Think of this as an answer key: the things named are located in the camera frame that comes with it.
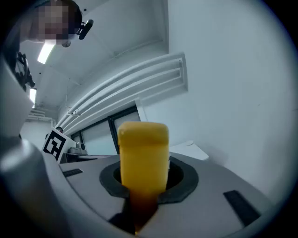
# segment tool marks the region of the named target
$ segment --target window frame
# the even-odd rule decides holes
[[[129,114],[132,114],[134,112],[138,113],[136,105],[134,105],[132,107],[129,107],[127,109],[124,109],[120,112],[117,112],[117,113],[115,113],[111,116],[108,116],[108,117],[106,117],[106,118],[104,118],[100,121],[97,121],[97,122],[93,123],[92,125],[89,125],[89,126],[83,128],[83,129],[79,130],[78,132],[71,135],[71,139],[73,139],[76,136],[79,136],[81,143],[84,143],[84,138],[83,138],[83,135],[82,135],[83,131],[88,130],[88,129],[90,129],[90,128],[98,125],[98,124],[101,124],[102,122],[108,121],[108,125],[109,125],[109,128],[110,128],[110,132],[111,132],[111,135],[112,135],[112,139],[113,139],[113,142],[114,142],[115,149],[117,151],[117,154],[120,154],[119,145],[118,145],[118,135],[117,135],[116,127],[115,127],[115,120],[119,119],[121,117],[127,116]]]

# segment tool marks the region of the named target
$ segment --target ceiling light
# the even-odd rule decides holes
[[[47,61],[48,56],[50,55],[52,49],[54,47],[54,44],[50,44],[50,43],[45,43],[41,49],[41,52],[38,56],[37,61],[45,64]]]
[[[29,97],[30,97],[30,100],[33,102],[32,108],[35,108],[36,88],[30,88]]]

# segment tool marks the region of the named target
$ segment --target window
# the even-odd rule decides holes
[[[124,121],[140,121],[136,106],[98,121],[71,138],[84,143],[88,155],[116,155],[119,154],[117,131]]]

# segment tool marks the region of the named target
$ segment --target ceiling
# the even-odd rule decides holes
[[[46,64],[37,61],[43,43],[22,42],[36,83],[36,105],[58,110],[67,93],[101,65],[133,47],[156,40],[167,43],[164,0],[75,0],[83,21],[94,20],[84,40],[74,39],[71,46],[55,46]]]

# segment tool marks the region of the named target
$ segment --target yellow block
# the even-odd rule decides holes
[[[157,209],[168,180],[169,132],[164,124],[124,122],[118,129],[122,184],[138,231]]]

